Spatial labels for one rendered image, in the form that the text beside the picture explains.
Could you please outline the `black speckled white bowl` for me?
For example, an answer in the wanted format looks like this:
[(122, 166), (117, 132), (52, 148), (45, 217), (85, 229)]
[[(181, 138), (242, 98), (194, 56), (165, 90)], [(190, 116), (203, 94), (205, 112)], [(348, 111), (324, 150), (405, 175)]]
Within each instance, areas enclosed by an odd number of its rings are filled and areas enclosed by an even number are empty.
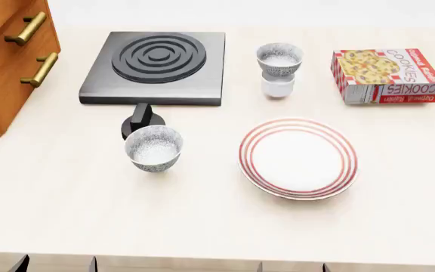
[(125, 153), (144, 172), (164, 172), (180, 158), (184, 139), (173, 128), (150, 125), (130, 133), (125, 140)]
[(301, 66), (304, 52), (294, 45), (274, 42), (262, 45), (256, 51), (258, 65), (270, 76), (290, 76)]

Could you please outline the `white ramekin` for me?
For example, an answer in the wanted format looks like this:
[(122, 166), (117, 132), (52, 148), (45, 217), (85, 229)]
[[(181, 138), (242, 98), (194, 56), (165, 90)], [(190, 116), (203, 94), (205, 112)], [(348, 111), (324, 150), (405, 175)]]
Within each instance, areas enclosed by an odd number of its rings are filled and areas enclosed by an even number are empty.
[(266, 72), (261, 74), (261, 90), (272, 98), (281, 99), (288, 97), (294, 90), (295, 75), (272, 76)]

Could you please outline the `white plate with red rings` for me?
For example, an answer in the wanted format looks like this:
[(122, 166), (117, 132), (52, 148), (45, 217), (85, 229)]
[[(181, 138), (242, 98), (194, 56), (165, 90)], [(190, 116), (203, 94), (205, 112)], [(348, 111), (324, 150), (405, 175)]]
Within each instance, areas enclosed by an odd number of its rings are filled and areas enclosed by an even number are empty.
[(252, 128), (238, 149), (238, 165), (260, 190), (284, 199), (327, 199), (356, 180), (359, 157), (335, 128), (298, 117)]

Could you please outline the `black stove knob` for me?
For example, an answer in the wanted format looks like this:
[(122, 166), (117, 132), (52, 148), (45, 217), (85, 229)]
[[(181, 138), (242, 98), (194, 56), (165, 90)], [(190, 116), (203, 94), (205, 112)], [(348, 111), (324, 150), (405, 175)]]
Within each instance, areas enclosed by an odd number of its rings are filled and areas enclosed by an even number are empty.
[(124, 120), (121, 126), (123, 140), (134, 131), (151, 125), (165, 125), (165, 120), (153, 112), (149, 104), (139, 103), (131, 116)]

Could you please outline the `black flat stove burner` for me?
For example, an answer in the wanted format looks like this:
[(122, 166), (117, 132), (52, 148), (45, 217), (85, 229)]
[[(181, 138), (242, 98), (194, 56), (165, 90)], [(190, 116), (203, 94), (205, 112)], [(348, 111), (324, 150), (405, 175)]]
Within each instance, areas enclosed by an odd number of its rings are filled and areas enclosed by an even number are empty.
[(220, 106), (224, 32), (111, 32), (79, 90), (81, 104)]

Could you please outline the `red cookies box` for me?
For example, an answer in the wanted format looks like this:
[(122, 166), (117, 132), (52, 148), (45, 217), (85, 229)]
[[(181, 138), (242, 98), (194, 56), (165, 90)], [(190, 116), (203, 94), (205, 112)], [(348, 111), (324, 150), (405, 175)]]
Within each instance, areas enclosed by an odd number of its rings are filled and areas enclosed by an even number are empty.
[(348, 105), (435, 103), (435, 69), (419, 49), (334, 51), (331, 72)]

